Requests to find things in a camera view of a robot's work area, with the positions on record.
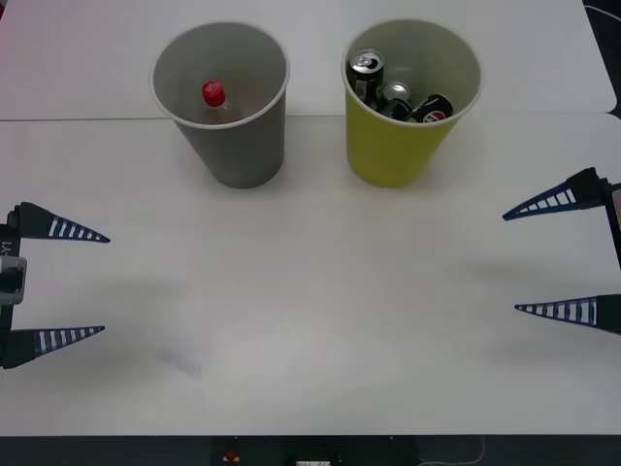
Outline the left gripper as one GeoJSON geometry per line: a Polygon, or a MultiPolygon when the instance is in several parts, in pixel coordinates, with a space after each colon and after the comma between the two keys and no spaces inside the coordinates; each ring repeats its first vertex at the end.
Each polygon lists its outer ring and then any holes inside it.
{"type": "Polygon", "coordinates": [[[109,243],[105,235],[30,202],[16,205],[1,225],[1,368],[14,369],[83,341],[104,326],[12,330],[14,306],[22,301],[20,238],[109,243]]]}

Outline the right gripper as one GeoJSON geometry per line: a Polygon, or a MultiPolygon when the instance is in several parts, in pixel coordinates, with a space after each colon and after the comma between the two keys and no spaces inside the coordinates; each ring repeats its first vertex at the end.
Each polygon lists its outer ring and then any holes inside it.
{"type": "MultiPolygon", "coordinates": [[[[618,264],[621,265],[620,183],[600,178],[594,167],[581,170],[503,214],[510,221],[529,216],[605,206],[618,264]]],[[[554,302],[517,304],[522,313],[620,335],[620,295],[607,294],[554,302]]]]}

